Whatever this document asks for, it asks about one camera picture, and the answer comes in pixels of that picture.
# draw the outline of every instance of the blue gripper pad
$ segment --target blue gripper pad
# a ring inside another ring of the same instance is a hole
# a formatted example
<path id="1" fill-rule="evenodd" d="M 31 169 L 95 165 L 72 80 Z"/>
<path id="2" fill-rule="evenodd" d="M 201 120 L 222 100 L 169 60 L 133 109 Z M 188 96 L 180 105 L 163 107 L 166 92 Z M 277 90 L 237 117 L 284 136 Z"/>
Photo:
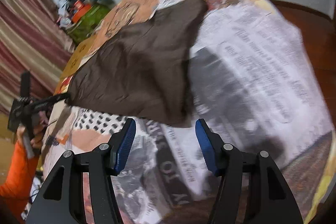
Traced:
<path id="1" fill-rule="evenodd" d="M 216 167 L 215 150 L 212 147 L 210 140 L 207 134 L 205 133 L 205 130 L 199 119 L 196 121 L 195 131 L 208 170 L 211 171 L 213 174 L 216 174 L 218 168 Z"/>
<path id="2" fill-rule="evenodd" d="M 128 127 L 124 138 L 117 151 L 117 160 L 115 161 L 114 170 L 120 173 L 126 165 L 129 152 L 131 150 L 134 137 L 135 137 L 136 125 L 135 121 L 132 119 L 130 126 Z"/>

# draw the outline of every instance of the clutter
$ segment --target clutter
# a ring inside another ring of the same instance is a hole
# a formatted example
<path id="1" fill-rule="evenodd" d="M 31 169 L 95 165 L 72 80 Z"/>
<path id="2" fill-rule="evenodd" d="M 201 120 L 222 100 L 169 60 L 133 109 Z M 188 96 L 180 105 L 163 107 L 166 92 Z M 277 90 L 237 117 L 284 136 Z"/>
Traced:
<path id="1" fill-rule="evenodd" d="M 88 38 L 115 6 L 113 0 L 60 0 L 59 27 L 78 45 Z"/>

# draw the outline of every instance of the orange sleeve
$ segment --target orange sleeve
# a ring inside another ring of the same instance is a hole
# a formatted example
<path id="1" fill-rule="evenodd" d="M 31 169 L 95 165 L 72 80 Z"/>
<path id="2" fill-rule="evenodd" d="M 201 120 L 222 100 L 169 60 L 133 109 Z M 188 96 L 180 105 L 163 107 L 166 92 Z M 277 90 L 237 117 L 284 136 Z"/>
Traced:
<path id="1" fill-rule="evenodd" d="M 16 142 L 6 182 L 0 186 L 0 196 L 18 220 L 28 202 L 38 160 L 38 157 L 28 160 L 25 148 Z"/>

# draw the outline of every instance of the person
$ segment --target person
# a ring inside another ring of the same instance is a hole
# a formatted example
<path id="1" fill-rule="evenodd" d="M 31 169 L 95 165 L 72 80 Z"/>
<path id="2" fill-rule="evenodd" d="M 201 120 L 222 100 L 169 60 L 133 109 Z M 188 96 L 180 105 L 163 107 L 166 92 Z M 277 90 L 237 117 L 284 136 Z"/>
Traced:
<path id="1" fill-rule="evenodd" d="M 34 128 L 35 137 L 31 140 L 33 148 L 41 149 L 43 139 L 43 124 Z M 25 127 L 19 126 L 16 135 L 17 141 L 6 181 L 0 185 L 0 219 L 1 223 L 24 223 L 21 213 L 30 198 L 30 190 L 39 160 L 38 156 L 28 159 L 23 146 Z"/>

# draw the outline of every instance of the orange lid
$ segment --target orange lid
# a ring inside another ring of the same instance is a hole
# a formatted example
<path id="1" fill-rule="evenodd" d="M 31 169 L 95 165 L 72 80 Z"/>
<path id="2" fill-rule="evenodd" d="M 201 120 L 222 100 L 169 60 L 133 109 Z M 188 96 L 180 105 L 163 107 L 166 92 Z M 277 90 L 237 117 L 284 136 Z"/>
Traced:
<path id="1" fill-rule="evenodd" d="M 80 18 L 87 13 L 88 10 L 91 9 L 91 5 L 87 4 L 83 8 L 79 9 L 72 17 L 71 21 L 73 23 L 77 23 Z"/>

